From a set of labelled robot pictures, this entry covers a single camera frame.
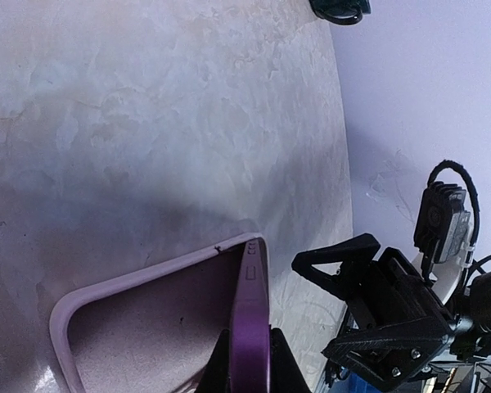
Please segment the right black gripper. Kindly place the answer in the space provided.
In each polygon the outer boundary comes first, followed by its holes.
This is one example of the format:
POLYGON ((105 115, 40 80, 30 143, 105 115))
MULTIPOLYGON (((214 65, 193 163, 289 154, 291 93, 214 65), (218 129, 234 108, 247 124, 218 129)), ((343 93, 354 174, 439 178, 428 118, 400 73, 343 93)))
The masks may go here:
POLYGON ((376 389, 392 391, 449 346, 454 317, 400 251, 388 248, 373 261, 380 248, 371 234, 364 233, 300 252, 291 268, 347 301, 358 325, 358 330, 333 339, 322 354, 376 389), (334 263, 340 263, 339 273, 317 268, 334 263))

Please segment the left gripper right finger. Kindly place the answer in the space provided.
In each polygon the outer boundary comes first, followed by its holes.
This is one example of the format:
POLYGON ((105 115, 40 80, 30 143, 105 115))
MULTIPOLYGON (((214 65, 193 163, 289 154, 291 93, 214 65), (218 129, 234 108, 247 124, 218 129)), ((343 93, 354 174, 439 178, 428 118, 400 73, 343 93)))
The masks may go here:
POLYGON ((270 392, 310 393, 280 328, 271 329, 270 341, 270 392))

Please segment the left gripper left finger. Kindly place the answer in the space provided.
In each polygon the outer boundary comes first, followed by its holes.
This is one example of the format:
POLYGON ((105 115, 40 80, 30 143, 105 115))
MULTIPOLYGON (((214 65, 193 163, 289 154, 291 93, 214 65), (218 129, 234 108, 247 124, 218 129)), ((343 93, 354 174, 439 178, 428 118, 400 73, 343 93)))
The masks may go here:
POLYGON ((229 329, 220 332, 209 361, 202 373, 196 393, 230 393, 231 333, 229 329))

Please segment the dark phone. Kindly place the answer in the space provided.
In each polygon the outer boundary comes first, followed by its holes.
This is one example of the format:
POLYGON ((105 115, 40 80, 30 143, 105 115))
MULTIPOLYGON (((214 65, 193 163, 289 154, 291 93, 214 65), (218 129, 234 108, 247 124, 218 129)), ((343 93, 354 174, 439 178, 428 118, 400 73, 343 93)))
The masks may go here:
POLYGON ((233 302, 229 384, 231 392, 267 392, 270 373, 268 281, 262 242, 245 244, 233 302))

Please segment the pink phone case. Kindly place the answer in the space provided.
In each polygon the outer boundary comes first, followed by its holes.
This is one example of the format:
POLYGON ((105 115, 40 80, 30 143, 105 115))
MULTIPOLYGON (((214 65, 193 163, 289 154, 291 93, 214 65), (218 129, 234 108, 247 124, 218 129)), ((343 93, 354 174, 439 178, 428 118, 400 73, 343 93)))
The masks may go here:
POLYGON ((244 233, 74 290, 50 338, 72 392, 196 392, 220 332, 231 330, 244 233))

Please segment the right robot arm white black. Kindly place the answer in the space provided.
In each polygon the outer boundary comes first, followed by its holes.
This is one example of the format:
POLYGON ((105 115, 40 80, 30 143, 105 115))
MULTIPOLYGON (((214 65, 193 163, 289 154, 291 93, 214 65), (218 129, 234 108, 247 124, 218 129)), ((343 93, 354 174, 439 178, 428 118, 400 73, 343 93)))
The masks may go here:
POLYGON ((357 327, 332 339, 323 355, 389 392, 421 377, 447 350, 470 363, 491 354, 491 272, 445 305, 397 249, 368 233, 295 256, 300 276, 347 305, 357 327))

